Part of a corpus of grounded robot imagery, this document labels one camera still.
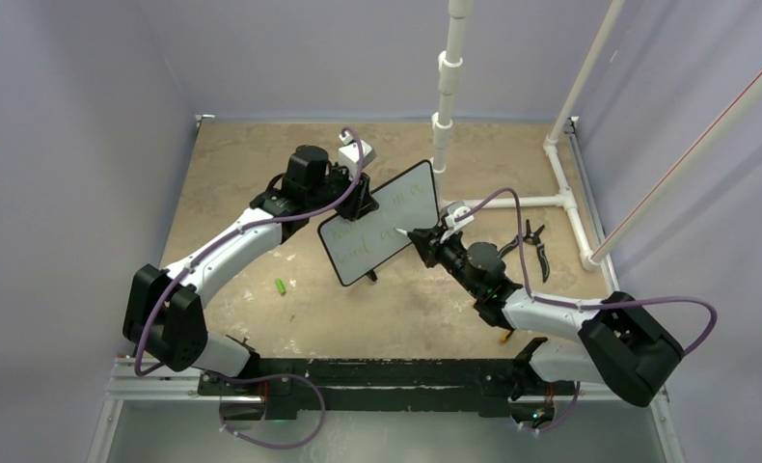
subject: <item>white wall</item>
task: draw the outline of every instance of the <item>white wall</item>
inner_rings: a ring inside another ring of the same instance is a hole
[[[140,0],[194,109],[257,120],[426,120],[448,3]],[[476,2],[458,116],[553,120],[610,3]],[[640,3],[627,2],[618,30]]]
[[[0,462],[84,460],[191,119],[134,0],[0,2]]]
[[[579,133],[607,231],[762,68],[762,2],[645,2]],[[716,331],[668,382],[689,461],[762,462],[762,101],[613,253],[639,297],[703,296]],[[702,309],[656,314],[687,345]]]

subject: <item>wooden surface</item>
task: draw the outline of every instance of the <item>wooden surface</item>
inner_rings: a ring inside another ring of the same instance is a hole
[[[428,123],[367,123],[354,128],[378,152],[367,168],[380,185],[433,155]],[[449,150],[445,199],[485,198],[512,186],[521,196],[557,192],[541,143],[548,125],[459,123]],[[337,156],[340,125],[204,123],[194,149],[163,265],[181,259],[228,226],[283,172],[299,145],[317,145]],[[566,176],[585,204],[568,144],[559,144]],[[580,265],[577,244],[558,207],[528,208],[525,218],[541,237],[551,278],[541,283],[531,247],[526,248],[535,290],[572,297],[601,297],[601,273]],[[590,219],[581,216],[590,230]],[[241,272],[205,304],[210,331],[248,338],[265,357],[513,357],[536,333],[515,333],[499,343],[503,330],[486,325],[472,298],[441,268],[426,269],[410,246],[384,263],[378,282],[362,279],[342,287],[319,241],[322,219],[296,233]],[[483,210],[465,230],[464,243],[489,241],[499,247],[516,234],[514,209]],[[506,272],[522,282],[517,251],[506,257]],[[281,296],[274,280],[285,282]]]

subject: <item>black pliers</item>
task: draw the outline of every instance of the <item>black pliers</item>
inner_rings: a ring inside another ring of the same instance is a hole
[[[526,219],[526,234],[523,236],[515,236],[514,240],[506,244],[498,252],[498,255],[503,258],[506,254],[511,252],[520,244],[520,240],[523,239],[525,243],[528,243],[537,250],[537,259],[540,260],[540,270],[543,272],[543,283],[549,280],[549,275],[552,273],[552,268],[549,266],[549,260],[546,258],[546,245],[540,241],[540,233],[545,230],[546,226],[541,225],[536,231],[531,231],[531,223],[529,219]]]

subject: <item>whiteboard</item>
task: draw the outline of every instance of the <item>whiteboard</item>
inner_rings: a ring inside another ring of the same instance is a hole
[[[412,241],[395,228],[431,229],[438,224],[432,165],[424,160],[372,191],[378,209],[350,222],[338,215],[318,227],[318,236],[343,286],[397,254]]]

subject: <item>green marker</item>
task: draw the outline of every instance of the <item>green marker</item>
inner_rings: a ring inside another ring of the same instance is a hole
[[[287,290],[285,289],[285,284],[282,283],[281,278],[276,279],[276,288],[279,290],[279,294],[282,294],[283,296],[285,293],[287,293]]]

